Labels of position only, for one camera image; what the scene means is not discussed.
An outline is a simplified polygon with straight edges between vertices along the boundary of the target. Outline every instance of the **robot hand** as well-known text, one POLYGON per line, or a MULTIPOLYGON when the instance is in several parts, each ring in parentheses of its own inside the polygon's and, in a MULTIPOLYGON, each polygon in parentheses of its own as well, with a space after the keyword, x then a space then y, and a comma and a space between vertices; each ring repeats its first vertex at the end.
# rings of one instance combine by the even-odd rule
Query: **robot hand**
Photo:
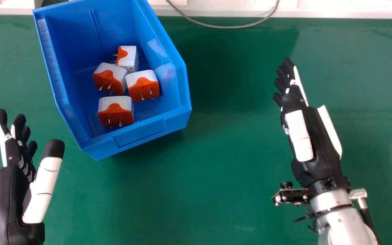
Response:
POLYGON ((64 143, 48 141, 36 172, 32 157, 37 143, 19 114, 7 127, 7 114, 0 110, 0 245, 41 245, 45 241, 42 220, 51 199, 64 154, 64 143))
POLYGON ((342 147, 325 106, 310 107, 296 65, 285 58, 278 67, 273 99, 294 154, 294 177, 316 194, 348 186, 340 166, 342 147))

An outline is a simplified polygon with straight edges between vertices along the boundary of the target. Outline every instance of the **robotic arm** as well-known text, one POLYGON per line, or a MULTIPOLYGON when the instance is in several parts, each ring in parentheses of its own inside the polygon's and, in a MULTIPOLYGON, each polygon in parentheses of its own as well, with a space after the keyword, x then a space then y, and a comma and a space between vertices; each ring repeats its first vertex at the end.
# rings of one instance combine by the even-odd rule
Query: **robotic arm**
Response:
POLYGON ((310 229, 319 235, 319 245, 380 244, 365 203, 367 192, 352 190, 342 172, 342 147, 328 110, 309 106, 297 67, 290 59, 283 61, 277 74, 279 93, 273 99, 280 107, 281 126, 294 155, 291 169, 302 188, 293 189, 292 182, 284 182, 273 202, 277 207, 303 205, 309 214, 295 222, 311 219, 310 229), (353 200, 358 201, 361 216, 353 200))
POLYGON ((39 169, 32 157, 37 143, 30 141, 31 130, 19 114, 7 127, 7 114, 0 110, 0 245, 41 245, 45 241, 42 220, 52 196, 61 166, 64 143, 50 140, 45 146, 39 169))

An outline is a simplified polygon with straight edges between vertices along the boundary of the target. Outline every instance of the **blue plastic bin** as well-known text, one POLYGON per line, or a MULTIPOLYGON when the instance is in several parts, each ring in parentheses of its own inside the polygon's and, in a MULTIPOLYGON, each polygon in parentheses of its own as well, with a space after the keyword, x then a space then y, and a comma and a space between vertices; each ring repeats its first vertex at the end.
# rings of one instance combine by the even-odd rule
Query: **blue plastic bin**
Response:
POLYGON ((192 107, 184 61, 146 0, 76 0, 33 11, 56 105, 80 149, 96 160, 185 128, 192 107), (136 45, 161 96, 134 103, 136 123, 118 130, 98 118, 92 73, 119 45, 136 45))

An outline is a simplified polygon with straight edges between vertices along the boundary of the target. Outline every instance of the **orange and white plug adapter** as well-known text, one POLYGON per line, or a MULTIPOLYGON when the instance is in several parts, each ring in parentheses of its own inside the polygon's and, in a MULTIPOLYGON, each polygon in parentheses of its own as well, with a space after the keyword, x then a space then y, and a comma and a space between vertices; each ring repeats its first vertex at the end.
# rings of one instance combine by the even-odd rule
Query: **orange and white plug adapter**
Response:
POLYGON ((153 70, 130 73, 125 80, 134 102, 160 96, 160 84, 153 70))
POLYGON ((138 53, 136 46, 119 46, 116 65, 125 68, 128 73, 138 71, 138 53))
POLYGON ((109 96, 99 99, 98 117, 104 127, 134 124, 134 107, 129 96, 109 96))
POLYGON ((123 95, 126 91, 126 74, 128 72, 125 68, 109 63, 101 63, 92 77, 100 91, 123 95))

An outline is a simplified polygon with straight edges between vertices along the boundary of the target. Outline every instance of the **green table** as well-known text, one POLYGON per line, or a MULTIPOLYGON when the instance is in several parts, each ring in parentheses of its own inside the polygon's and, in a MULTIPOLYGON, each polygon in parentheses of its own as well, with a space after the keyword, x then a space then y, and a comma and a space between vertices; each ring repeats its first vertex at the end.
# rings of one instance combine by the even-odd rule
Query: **green table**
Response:
POLYGON ((271 202, 293 179, 271 99, 287 56, 310 103, 327 105, 344 173, 368 190, 378 234, 392 244, 392 20, 272 19, 244 30, 161 20, 188 67, 188 127, 96 162, 56 109, 33 18, 0 16, 0 108, 9 120, 27 116, 36 163, 49 138, 66 143, 46 244, 316 245, 307 222, 292 223, 305 210, 271 202))

